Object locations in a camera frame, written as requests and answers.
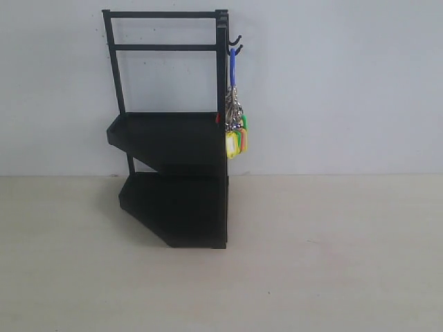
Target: table surface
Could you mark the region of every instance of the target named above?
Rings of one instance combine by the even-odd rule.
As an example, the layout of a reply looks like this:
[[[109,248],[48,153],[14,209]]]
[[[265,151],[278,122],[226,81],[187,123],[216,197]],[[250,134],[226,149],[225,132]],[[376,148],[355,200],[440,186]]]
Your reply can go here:
[[[226,250],[166,248],[124,178],[0,178],[0,330],[443,331],[443,176],[231,177]]]

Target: horizontal bar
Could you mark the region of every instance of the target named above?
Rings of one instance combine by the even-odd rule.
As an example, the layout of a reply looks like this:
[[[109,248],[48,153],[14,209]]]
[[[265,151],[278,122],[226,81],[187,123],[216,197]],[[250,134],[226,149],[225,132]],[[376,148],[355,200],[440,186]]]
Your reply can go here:
[[[216,12],[112,12],[114,19],[216,19]]]
[[[212,51],[217,50],[217,45],[147,45],[147,44],[115,44],[114,50],[190,50]]]

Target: black shelf rack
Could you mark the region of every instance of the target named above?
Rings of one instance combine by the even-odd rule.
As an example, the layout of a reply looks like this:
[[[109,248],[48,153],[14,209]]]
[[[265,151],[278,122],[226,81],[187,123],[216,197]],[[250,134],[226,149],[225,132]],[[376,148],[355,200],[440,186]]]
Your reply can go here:
[[[115,12],[103,10],[120,114],[107,138],[127,154],[129,177],[120,206],[175,248],[226,248],[228,169],[225,146],[227,10],[213,12]],[[112,19],[214,19],[215,44],[116,44]],[[127,112],[118,67],[122,50],[205,51],[217,57],[217,111]],[[136,172],[134,158],[153,173]]]

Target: blue strap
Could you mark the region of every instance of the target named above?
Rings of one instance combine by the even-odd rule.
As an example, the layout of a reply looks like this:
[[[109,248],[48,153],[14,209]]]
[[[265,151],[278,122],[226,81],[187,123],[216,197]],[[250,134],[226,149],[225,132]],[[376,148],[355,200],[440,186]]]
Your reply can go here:
[[[231,86],[235,86],[235,49],[232,48],[230,50],[230,72],[229,72],[229,76],[230,76],[230,85]]]

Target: black metal frame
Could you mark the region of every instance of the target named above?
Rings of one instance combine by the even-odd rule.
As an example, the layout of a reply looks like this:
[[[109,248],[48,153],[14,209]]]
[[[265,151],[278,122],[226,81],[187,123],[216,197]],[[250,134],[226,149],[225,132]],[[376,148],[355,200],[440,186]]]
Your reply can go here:
[[[214,12],[114,12],[103,10],[105,30],[109,55],[116,87],[118,110],[120,114],[126,113],[125,99],[118,67],[117,51],[120,50],[162,50],[162,51],[215,51],[217,57],[217,112],[219,114],[219,128],[225,135],[225,96],[228,86],[227,55],[228,45],[235,46],[239,43],[240,35],[234,42],[229,41],[229,16],[227,10]],[[111,19],[215,19],[216,43],[212,44],[116,44]],[[134,159],[127,154],[129,174],[135,174]]]

